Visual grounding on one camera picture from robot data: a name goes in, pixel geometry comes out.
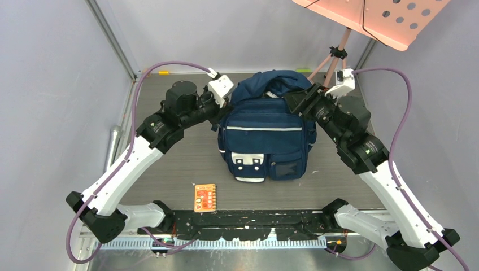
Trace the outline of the navy blue backpack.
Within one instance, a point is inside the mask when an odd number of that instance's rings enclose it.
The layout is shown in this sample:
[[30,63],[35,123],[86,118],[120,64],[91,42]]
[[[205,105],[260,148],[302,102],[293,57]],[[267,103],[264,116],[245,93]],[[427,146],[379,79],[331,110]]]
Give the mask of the navy blue backpack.
[[301,178],[317,139],[316,124],[290,112],[285,95],[312,86],[296,71],[258,72],[232,92],[232,111],[218,128],[221,157],[237,181]]

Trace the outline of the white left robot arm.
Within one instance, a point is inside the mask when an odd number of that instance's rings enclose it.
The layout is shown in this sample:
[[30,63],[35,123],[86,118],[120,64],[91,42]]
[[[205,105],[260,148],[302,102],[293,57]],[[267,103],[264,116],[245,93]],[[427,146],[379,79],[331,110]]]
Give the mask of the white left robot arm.
[[134,206],[119,202],[147,168],[183,139],[185,129],[204,121],[217,124],[229,110],[233,88],[227,76],[210,81],[201,95],[194,83],[175,82],[160,110],[145,118],[112,167],[82,193],[67,196],[67,203],[101,244],[125,230],[148,227],[165,234],[172,229],[173,212],[161,201]]

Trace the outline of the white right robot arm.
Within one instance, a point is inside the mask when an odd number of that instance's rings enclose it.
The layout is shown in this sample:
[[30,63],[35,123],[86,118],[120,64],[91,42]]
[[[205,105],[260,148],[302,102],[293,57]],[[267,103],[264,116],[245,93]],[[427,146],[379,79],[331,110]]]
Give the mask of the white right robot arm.
[[387,148],[368,131],[371,113],[358,97],[335,98],[312,85],[284,98],[291,113],[316,122],[326,132],[342,162],[372,189],[392,217],[382,221],[336,199],[323,208],[324,228],[362,235],[385,250],[401,270],[429,267],[459,241],[458,233],[431,218],[400,178]]

